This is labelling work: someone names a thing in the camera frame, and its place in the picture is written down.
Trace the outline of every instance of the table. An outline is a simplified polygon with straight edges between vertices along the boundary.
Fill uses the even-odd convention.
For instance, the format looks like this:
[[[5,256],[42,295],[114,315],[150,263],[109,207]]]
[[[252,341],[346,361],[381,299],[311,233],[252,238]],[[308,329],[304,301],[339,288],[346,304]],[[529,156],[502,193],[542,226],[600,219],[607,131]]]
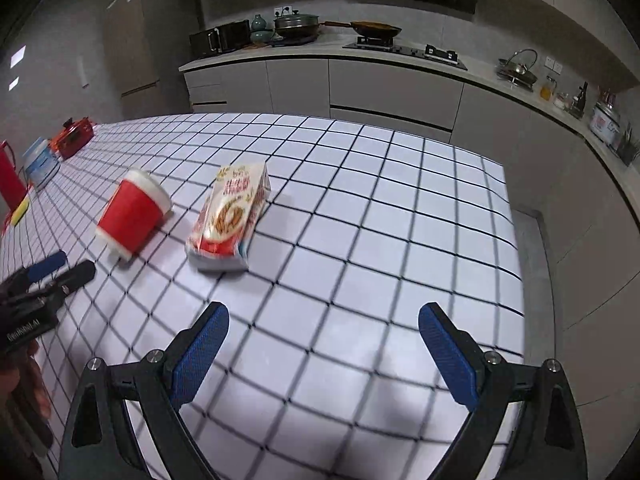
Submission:
[[[165,348],[209,301],[228,336],[180,413],[222,478],[424,480],[466,417],[417,331],[437,301],[484,347],[522,362],[524,309],[502,168],[372,126],[273,114],[191,114],[96,127],[0,246],[4,278],[62,248],[97,263],[36,356],[57,441],[79,374]],[[220,165],[266,160],[273,188],[244,274],[204,275],[184,240]],[[174,214],[129,265],[94,237],[131,166]],[[166,471],[129,405],[156,478]],[[482,476],[493,478],[508,411]],[[57,465],[60,446],[50,456]]]

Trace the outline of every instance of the refrigerator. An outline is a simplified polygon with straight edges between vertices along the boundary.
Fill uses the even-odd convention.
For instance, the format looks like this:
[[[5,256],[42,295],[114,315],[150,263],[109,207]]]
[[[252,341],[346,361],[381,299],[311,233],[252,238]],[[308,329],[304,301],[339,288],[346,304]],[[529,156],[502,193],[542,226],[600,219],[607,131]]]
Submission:
[[[114,0],[106,10],[107,68],[125,119],[190,113],[178,67],[191,60],[199,31],[195,0]]]

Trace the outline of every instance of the cup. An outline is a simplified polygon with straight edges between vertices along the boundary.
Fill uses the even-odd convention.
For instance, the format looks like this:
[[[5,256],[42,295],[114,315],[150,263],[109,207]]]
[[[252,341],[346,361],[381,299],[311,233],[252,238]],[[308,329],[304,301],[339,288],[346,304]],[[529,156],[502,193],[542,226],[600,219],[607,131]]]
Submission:
[[[129,170],[109,200],[95,234],[128,261],[170,210],[171,198],[148,173]]]

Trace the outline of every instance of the red pitcher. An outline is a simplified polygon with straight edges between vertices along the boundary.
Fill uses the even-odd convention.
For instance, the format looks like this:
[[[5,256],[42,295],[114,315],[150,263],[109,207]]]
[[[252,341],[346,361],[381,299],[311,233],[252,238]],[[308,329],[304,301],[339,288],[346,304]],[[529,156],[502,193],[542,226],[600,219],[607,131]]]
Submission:
[[[11,158],[6,156],[5,148],[9,148]],[[13,212],[27,195],[27,188],[24,186],[15,171],[14,150],[6,142],[0,142],[0,194]]]

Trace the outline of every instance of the snack package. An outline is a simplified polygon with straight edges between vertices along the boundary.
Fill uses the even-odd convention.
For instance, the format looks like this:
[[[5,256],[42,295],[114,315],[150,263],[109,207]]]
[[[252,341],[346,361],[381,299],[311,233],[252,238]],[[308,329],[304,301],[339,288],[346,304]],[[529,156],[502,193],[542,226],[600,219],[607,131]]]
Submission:
[[[270,192],[264,163],[220,168],[185,243],[191,263],[202,270],[247,269],[249,242]]]

